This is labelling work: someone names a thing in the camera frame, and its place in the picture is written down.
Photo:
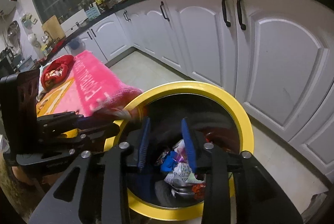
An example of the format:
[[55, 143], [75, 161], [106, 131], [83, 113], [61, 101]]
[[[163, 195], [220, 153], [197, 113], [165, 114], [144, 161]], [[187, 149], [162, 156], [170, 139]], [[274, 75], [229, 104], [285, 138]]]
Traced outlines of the person left hand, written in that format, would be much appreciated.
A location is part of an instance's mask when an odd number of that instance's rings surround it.
[[[21, 167], [12, 167], [12, 172], [15, 176], [15, 178], [17, 178], [18, 181], [23, 182], [25, 184], [28, 184], [29, 186], [32, 186], [34, 184], [34, 178], [30, 178]], [[62, 173], [56, 173], [56, 174], [52, 174], [52, 175], [47, 175], [47, 176], [43, 176], [42, 179], [40, 180], [41, 184], [48, 184], [50, 186], [52, 186], [57, 180], [58, 178], [60, 178], [62, 175]]]

